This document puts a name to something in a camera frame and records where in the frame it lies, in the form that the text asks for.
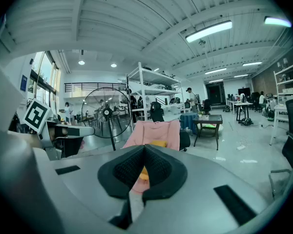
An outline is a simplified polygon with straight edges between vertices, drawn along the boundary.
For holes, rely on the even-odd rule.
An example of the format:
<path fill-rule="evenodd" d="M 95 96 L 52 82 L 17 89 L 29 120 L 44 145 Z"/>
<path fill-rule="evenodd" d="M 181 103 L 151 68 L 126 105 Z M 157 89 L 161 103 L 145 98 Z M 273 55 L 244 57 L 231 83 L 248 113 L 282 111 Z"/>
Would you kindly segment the black balcony railing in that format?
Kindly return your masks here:
<path fill-rule="evenodd" d="M 74 82 L 74 83 L 65 83 L 64 91 L 68 92 L 82 92 L 82 91 L 93 91 L 97 89 L 109 89 L 109 90 L 120 90 L 125 91 L 126 85 L 123 83 L 105 83 L 105 82 Z"/>

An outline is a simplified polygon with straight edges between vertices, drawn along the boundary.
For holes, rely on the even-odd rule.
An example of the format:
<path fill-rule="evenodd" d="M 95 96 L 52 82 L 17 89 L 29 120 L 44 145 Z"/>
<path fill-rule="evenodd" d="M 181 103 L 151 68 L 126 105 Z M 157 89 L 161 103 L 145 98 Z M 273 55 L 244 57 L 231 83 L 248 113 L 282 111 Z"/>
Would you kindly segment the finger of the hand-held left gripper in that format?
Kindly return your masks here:
<path fill-rule="evenodd" d="M 55 138 L 81 138 L 95 134 L 93 127 L 57 124 Z"/>
<path fill-rule="evenodd" d="M 63 141 L 63 157 L 74 156 L 79 152 L 81 145 L 83 144 L 83 137 L 68 138 Z"/>

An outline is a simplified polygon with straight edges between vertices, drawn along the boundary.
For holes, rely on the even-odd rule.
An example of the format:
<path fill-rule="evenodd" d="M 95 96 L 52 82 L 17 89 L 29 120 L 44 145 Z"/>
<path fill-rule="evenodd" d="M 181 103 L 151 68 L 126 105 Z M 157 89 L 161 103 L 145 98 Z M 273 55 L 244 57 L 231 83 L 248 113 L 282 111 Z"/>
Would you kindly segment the long ceiling lamp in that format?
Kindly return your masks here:
<path fill-rule="evenodd" d="M 204 38 L 206 36 L 209 36 L 221 31 L 229 30 L 232 28 L 232 26 L 233 26 L 233 23 L 231 20 L 218 23 L 186 36 L 186 40 L 188 43 L 191 43 L 193 41 Z"/>
<path fill-rule="evenodd" d="M 277 26 L 283 26 L 283 27 L 292 27 L 292 23 L 288 21 L 287 19 L 282 18 L 274 18 L 274 17 L 265 17 L 264 23 L 267 25 L 277 25 Z"/>

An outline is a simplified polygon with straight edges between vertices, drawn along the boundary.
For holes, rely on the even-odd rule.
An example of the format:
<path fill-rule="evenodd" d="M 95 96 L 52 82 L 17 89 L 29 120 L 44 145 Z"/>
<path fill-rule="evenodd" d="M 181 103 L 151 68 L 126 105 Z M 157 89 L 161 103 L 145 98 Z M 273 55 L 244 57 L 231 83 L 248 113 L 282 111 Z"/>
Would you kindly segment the black office chair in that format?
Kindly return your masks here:
<path fill-rule="evenodd" d="M 163 122 L 164 121 L 160 103 L 158 103 L 158 102 L 152 102 L 151 103 L 150 116 L 151 116 L 151 119 L 153 120 L 153 122 L 157 122 L 157 121 Z M 189 134 L 184 130 L 180 130 L 179 136 L 180 136 L 180 148 L 179 148 L 179 150 L 186 152 L 187 147 L 190 146 Z"/>

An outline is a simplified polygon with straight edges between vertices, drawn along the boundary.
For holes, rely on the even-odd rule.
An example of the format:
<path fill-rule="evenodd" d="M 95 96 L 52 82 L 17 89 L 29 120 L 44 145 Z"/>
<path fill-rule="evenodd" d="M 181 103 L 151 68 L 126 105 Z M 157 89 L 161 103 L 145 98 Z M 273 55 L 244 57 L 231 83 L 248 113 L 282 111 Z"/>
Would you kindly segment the black double door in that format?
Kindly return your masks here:
<path fill-rule="evenodd" d="M 208 83 L 206 85 L 208 99 L 210 100 L 211 105 L 224 105 L 225 96 L 224 96 L 224 87 L 223 82 L 214 82 Z"/>

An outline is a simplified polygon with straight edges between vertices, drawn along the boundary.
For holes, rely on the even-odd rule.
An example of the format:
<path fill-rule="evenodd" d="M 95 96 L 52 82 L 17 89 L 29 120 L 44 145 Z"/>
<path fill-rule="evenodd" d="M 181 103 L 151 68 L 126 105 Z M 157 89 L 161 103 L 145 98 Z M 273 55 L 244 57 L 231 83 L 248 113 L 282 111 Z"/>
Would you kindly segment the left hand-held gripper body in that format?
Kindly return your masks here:
<path fill-rule="evenodd" d="M 56 147 L 56 137 L 62 134 L 62 125 L 51 108 L 39 100 L 33 99 L 27 108 L 23 121 L 36 132 L 38 141 L 49 159 L 61 159 L 62 150 Z"/>

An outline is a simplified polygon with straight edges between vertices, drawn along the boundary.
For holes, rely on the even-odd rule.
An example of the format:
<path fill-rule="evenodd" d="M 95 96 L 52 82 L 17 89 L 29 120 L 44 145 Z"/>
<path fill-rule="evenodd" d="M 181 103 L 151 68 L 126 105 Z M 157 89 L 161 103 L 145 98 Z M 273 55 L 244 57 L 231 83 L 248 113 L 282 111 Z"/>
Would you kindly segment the blue-draped round table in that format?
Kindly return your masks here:
<path fill-rule="evenodd" d="M 180 124 L 181 129 L 186 130 L 189 129 L 193 134 L 197 134 L 196 125 L 193 123 L 193 120 L 198 116 L 197 113 L 184 113 L 180 115 Z"/>

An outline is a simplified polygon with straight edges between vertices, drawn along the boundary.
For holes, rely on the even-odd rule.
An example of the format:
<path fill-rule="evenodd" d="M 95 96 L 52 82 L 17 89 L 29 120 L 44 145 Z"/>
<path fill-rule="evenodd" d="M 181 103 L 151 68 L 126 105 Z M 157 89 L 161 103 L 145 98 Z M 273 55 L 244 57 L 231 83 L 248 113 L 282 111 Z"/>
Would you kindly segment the pink padded lounge chair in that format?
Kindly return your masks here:
<path fill-rule="evenodd" d="M 159 150 L 162 147 L 172 148 L 174 153 L 180 147 L 180 123 L 139 121 L 125 144 L 133 147 L 115 162 L 113 175 L 127 188 L 132 188 L 142 173 L 147 171 L 149 189 L 143 191 L 143 199 L 156 200 L 169 198 L 184 184 L 187 170 L 176 158 Z"/>

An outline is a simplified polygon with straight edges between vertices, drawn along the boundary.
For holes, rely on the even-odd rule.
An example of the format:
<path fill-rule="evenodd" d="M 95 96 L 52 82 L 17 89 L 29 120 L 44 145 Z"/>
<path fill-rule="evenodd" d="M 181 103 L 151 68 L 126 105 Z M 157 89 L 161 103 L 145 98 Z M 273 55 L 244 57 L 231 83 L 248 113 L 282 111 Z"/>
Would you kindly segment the orange flower-shaped cushion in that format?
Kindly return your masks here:
<path fill-rule="evenodd" d="M 145 166 L 143 167 L 143 169 L 139 175 L 139 178 L 142 180 L 149 180 L 148 172 L 147 172 L 147 169 Z"/>

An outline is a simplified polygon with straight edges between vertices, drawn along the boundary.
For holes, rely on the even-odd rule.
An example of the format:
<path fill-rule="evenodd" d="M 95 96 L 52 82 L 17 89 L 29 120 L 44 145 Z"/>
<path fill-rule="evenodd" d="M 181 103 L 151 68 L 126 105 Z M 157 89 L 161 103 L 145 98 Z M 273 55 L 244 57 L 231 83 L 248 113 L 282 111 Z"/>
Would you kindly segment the white shelf unit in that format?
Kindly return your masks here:
<path fill-rule="evenodd" d="M 276 106 L 274 107 L 273 130 L 270 139 L 270 145 L 277 137 L 277 129 L 280 122 L 289 122 L 286 102 L 293 99 L 293 63 L 287 58 L 277 62 L 277 71 L 274 71 L 274 80 L 276 84 Z"/>

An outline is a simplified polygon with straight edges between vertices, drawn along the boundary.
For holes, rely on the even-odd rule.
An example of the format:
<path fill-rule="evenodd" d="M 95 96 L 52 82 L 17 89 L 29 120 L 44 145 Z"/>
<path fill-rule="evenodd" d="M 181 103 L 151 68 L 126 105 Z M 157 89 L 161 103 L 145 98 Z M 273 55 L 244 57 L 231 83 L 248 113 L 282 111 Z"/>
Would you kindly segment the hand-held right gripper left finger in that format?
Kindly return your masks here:
<path fill-rule="evenodd" d="M 67 234 L 144 234 L 135 229 L 129 192 L 144 164 L 144 147 L 51 163 L 64 184 Z"/>

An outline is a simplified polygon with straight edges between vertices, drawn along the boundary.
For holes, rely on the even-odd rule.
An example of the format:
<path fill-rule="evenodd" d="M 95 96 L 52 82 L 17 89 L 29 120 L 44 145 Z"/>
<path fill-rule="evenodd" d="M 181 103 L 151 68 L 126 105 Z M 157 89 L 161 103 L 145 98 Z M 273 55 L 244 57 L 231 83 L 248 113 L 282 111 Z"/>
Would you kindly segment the white shelving rack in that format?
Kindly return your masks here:
<path fill-rule="evenodd" d="M 136 98 L 139 104 L 132 112 L 138 112 L 137 120 L 151 120 L 151 104 L 161 105 L 161 112 L 165 121 L 179 119 L 184 113 L 184 95 L 181 81 L 143 68 L 141 63 L 126 76 L 128 95 Z"/>

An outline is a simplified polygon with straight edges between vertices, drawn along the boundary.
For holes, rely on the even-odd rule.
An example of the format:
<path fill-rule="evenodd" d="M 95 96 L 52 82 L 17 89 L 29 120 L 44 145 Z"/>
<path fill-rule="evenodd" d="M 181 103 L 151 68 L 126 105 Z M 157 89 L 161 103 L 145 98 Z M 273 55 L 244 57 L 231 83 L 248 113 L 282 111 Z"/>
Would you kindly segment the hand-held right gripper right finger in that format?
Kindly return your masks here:
<path fill-rule="evenodd" d="M 238 222 L 214 188 L 228 185 L 258 215 L 268 206 L 250 184 L 212 160 L 161 147 L 160 151 L 181 161 L 188 177 L 170 198 L 146 202 L 131 224 L 133 234 L 224 234 Z"/>

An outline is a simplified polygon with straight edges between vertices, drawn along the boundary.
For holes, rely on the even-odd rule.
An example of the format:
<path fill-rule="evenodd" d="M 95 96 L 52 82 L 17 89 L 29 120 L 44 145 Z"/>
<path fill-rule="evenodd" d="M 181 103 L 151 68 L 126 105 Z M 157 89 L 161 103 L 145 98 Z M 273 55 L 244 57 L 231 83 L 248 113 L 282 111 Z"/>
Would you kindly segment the black standing fan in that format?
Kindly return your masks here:
<path fill-rule="evenodd" d="M 131 124 L 130 101 L 124 84 L 104 85 L 91 91 L 83 100 L 81 119 L 85 126 L 94 128 L 95 136 L 115 140 Z"/>

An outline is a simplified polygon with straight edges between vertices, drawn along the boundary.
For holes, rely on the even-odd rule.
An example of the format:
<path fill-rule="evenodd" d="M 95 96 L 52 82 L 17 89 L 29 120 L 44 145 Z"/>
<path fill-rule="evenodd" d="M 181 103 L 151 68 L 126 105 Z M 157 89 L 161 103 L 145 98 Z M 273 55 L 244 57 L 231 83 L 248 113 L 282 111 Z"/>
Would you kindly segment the dark wooden table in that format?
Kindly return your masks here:
<path fill-rule="evenodd" d="M 218 143 L 218 140 L 219 140 L 219 127 L 220 127 L 221 124 L 223 124 L 222 116 L 221 115 L 211 115 L 211 114 L 201 115 L 201 116 L 197 116 L 192 121 L 193 121 L 193 123 L 194 123 L 194 125 L 196 127 L 196 130 L 197 130 L 197 135 L 196 135 L 196 139 L 194 141 L 193 146 L 194 147 L 196 146 L 196 141 L 200 137 L 202 130 L 203 129 L 209 129 L 209 127 L 207 125 L 214 124 L 215 125 L 214 137 L 216 139 L 216 145 L 217 145 L 216 150 L 218 151 L 218 147 L 219 147 L 219 143 Z"/>

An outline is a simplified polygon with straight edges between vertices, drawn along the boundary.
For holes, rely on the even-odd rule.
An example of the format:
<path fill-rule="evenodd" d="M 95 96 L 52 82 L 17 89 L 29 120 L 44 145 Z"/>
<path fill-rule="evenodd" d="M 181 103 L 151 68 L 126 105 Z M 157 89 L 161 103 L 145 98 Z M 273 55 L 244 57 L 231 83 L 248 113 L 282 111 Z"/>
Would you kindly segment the white desk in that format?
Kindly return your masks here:
<path fill-rule="evenodd" d="M 230 111 L 234 113 L 236 108 L 236 121 L 241 122 L 241 113 L 244 110 L 244 118 L 249 118 L 249 106 L 253 105 L 250 102 L 241 102 L 241 101 L 227 101 L 227 105 L 230 107 Z"/>

